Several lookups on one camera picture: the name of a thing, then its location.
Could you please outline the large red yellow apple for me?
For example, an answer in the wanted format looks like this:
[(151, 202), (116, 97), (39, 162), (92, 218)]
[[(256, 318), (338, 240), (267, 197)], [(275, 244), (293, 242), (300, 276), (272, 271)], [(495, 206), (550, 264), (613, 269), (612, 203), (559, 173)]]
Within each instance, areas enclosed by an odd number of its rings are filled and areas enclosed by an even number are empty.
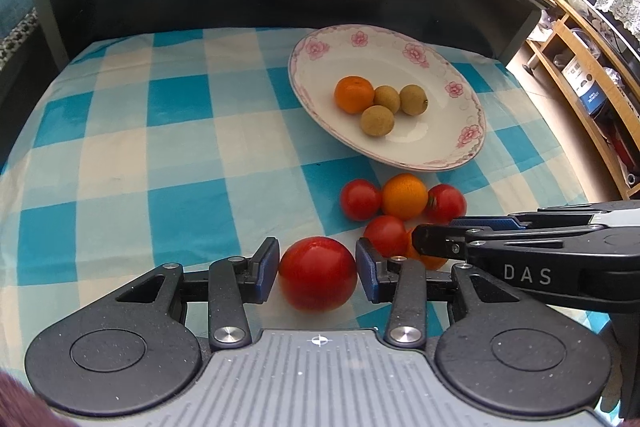
[(295, 309), (320, 313), (347, 303), (358, 274), (352, 253), (326, 236), (299, 239), (288, 247), (279, 263), (281, 291)]

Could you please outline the red cherry tomato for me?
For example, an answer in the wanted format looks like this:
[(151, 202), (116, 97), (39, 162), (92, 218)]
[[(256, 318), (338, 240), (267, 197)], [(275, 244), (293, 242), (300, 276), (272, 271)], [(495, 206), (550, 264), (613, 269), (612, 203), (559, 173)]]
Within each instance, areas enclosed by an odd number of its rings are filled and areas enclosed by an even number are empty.
[(381, 190), (367, 180), (349, 181), (342, 188), (340, 206), (350, 220), (368, 221), (375, 217), (382, 207)]
[(409, 241), (405, 223), (396, 217), (374, 218), (364, 229), (363, 236), (385, 258), (405, 256), (408, 251)]
[(466, 215), (466, 199), (454, 186), (437, 184), (428, 191), (424, 215), (435, 225), (448, 225)]

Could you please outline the white floral porcelain plate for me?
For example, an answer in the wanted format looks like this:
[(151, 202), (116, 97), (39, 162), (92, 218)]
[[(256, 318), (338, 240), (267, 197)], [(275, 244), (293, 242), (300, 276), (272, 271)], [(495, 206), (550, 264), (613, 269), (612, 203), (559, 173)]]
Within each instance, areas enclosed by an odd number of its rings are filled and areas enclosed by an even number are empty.
[(483, 147), (486, 118), (473, 88), (435, 50), (399, 32), (317, 29), (292, 49), (288, 78), (322, 129), (383, 164), (450, 170)]

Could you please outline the brown longan fruit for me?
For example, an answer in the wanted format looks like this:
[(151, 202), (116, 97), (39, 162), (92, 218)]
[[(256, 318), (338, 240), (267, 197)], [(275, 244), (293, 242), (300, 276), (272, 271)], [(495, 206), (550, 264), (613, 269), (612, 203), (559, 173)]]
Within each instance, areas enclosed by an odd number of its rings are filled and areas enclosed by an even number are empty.
[(390, 86), (380, 86), (374, 90), (374, 104), (386, 107), (390, 113), (396, 114), (401, 106), (397, 90)]
[(388, 135), (395, 126), (395, 117), (390, 109), (383, 105), (372, 105), (360, 116), (360, 128), (373, 138)]
[(400, 108), (408, 116), (422, 115), (428, 107), (428, 98), (422, 87), (407, 84), (399, 92)]

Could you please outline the orange mandarin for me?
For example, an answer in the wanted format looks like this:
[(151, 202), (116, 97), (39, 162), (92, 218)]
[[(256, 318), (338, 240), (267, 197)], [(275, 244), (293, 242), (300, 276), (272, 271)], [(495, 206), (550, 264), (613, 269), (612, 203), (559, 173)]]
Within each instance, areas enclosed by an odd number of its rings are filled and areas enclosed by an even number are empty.
[(374, 95), (375, 90), (369, 80), (359, 76), (347, 76), (336, 84), (333, 98), (343, 112), (357, 115), (373, 104)]
[(418, 217), (427, 201), (427, 186), (411, 173), (399, 173), (382, 187), (383, 212), (402, 221)]
[(412, 233), (413, 233), (413, 231), (414, 231), (414, 228), (411, 228), (410, 230), (407, 231), (408, 248), (406, 250), (405, 256), (407, 258), (411, 258), (411, 259), (420, 261), (422, 263), (422, 265), (424, 265), (425, 269), (431, 270), (431, 271), (437, 271), (441, 267), (446, 265), (446, 263), (448, 262), (448, 260), (446, 258), (424, 256), (424, 255), (420, 255), (416, 251), (416, 248), (414, 248), (413, 245), (412, 245)]

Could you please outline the wooden tv shelf unit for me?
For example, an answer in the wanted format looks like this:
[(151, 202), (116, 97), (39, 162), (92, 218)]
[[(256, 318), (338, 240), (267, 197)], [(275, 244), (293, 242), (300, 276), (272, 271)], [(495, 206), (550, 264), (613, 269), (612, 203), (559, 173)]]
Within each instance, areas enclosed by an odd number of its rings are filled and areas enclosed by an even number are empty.
[[(567, 0), (548, 0), (550, 30), (532, 31), (527, 72), (540, 68), (556, 84), (585, 128), (623, 199), (639, 197), (639, 85), (611, 43)], [(590, 116), (562, 75), (574, 57), (606, 96)]]

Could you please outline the white blue box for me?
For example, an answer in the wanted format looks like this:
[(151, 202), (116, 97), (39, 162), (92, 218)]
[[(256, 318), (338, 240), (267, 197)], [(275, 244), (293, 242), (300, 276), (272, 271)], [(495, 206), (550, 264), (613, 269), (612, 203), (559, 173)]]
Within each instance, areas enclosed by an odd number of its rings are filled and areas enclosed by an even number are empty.
[(590, 116), (596, 115), (605, 104), (606, 96), (593, 75), (582, 68), (576, 56), (563, 68), (562, 75), (585, 106), (587, 113)]

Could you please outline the blue white checkered tablecloth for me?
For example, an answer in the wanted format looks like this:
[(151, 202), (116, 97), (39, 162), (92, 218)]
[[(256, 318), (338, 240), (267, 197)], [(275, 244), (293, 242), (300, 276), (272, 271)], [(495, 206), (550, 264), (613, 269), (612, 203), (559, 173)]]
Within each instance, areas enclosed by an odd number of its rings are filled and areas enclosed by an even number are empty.
[[(1, 173), (1, 366), (24, 372), (35, 335), (159, 265), (205, 268), (361, 223), (343, 186), (405, 171), (353, 150), (303, 109), (288, 78), (310, 29), (171, 31), (93, 43), (58, 75)], [(585, 195), (548, 124), (499, 62), (429, 46), (475, 91), (483, 147), (416, 171), (462, 192), (472, 215)]]

